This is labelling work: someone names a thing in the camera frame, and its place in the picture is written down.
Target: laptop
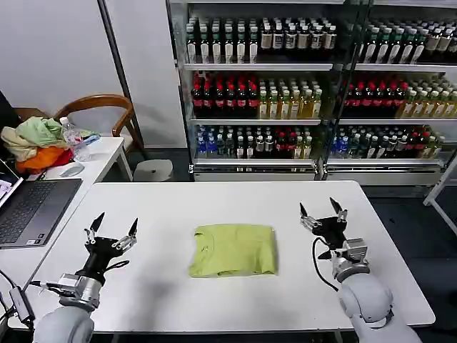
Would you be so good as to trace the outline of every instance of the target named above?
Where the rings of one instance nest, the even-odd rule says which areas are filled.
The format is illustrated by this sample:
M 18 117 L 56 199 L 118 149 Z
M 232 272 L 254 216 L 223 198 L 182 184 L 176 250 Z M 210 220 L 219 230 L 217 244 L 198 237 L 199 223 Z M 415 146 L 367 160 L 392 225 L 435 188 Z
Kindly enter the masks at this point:
M 81 183 L 24 181 L 0 160 L 0 249 L 45 245 Z

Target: white stool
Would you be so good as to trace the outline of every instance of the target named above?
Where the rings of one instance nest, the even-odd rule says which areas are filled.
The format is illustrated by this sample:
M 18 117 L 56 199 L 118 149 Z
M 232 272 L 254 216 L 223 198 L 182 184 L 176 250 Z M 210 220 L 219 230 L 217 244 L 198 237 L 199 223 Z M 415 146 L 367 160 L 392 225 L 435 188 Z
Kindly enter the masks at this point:
M 138 163 L 134 182 L 164 182 L 173 176 L 173 163 L 169 159 L 150 159 Z

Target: white table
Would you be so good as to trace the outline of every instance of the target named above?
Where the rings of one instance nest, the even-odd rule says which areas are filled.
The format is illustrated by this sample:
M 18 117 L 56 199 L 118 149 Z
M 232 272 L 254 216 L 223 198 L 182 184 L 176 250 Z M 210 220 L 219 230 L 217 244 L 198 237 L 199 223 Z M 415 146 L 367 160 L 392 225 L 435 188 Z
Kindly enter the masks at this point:
M 121 137 L 102 137 L 100 140 L 89 145 L 91 161 L 84 162 L 84 170 L 73 177 L 82 179 L 82 184 L 46 245 L 21 249 L 0 249 L 0 269 L 9 275 L 19 286 L 23 287 L 28 283 L 29 278 L 37 270 L 46 253 L 50 250 L 92 184 L 101 181 L 116 160 L 122 169 L 128 169 L 130 172 L 129 166 L 126 165 L 123 144 L 124 139 Z M 70 164 L 67 164 L 66 166 L 49 169 L 46 172 L 46 179 L 61 179 L 59 176 L 60 173 L 70 166 Z M 8 306 L 11 306 L 11 299 L 8 293 L 10 288 L 10 284 L 5 279 L 0 278 L 0 292 L 3 294 Z M 4 310 L 0 307 L 0 314 L 3 313 Z
M 392 289 L 406 322 L 433 323 L 415 279 L 352 181 L 95 184 L 34 279 L 52 282 L 82 268 L 88 256 L 83 229 L 101 212 L 106 214 L 99 235 L 111 238 L 125 235 L 138 217 L 138 244 L 118 259 L 131 263 L 106 273 L 100 307 L 91 316 L 97 332 L 351 329 L 336 293 L 316 275 L 311 260 L 315 236 L 299 220 L 299 202 L 315 218 L 333 215 L 329 196 L 348 209 L 346 236 L 365 239 L 371 270 Z M 271 225 L 278 276 L 190 278 L 195 228 L 217 223 Z M 319 266 L 331 279 L 331 263 Z M 30 286 L 27 295 L 38 319 L 59 306 L 54 293 Z M 17 321 L 10 324 L 15 327 Z

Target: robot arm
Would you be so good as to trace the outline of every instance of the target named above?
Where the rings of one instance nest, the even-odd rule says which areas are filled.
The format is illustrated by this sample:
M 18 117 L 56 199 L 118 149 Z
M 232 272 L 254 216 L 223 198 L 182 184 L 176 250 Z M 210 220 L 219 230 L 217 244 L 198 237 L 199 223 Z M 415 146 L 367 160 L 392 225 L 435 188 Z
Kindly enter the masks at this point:
M 351 320 L 359 342 L 420 343 L 417 333 L 396 312 L 391 290 L 370 274 L 365 260 L 368 247 L 363 239 L 345 238 L 348 211 L 332 198 L 330 201 L 336 217 L 314 219 L 300 204 L 301 223 L 313 234 L 325 239 L 328 251 L 319 259 L 331 260 L 333 277 L 341 283 L 338 289 L 340 304 Z
M 94 331 L 91 313 L 99 307 L 100 289 L 105 284 L 104 273 L 110 269 L 126 266 L 129 261 L 121 261 L 108 267 L 109 262 L 120 257 L 136 243 L 138 218 L 129 234 L 119 240 L 96 237 L 102 213 L 94 220 L 87 233 L 86 248 L 89 252 L 84 267 L 75 274 L 63 274 L 57 283 L 32 281 L 31 284 L 60 296 L 59 307 L 44 316 L 34 332 L 36 343 L 83 343 L 90 342 Z

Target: green cloth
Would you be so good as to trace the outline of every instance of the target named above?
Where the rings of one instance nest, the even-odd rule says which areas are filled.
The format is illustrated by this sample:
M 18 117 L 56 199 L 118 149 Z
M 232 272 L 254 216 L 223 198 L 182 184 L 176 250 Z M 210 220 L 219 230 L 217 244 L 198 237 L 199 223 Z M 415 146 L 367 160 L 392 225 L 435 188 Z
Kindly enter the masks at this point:
M 272 227 L 217 224 L 197 227 L 191 277 L 276 274 L 276 241 Z
M 94 131 L 83 129 L 79 129 L 79 132 L 83 138 L 97 134 Z M 52 118 L 30 117 L 16 127 L 16 133 L 21 138 L 41 148 L 47 148 L 48 146 L 67 147 L 62 136 L 62 125 Z

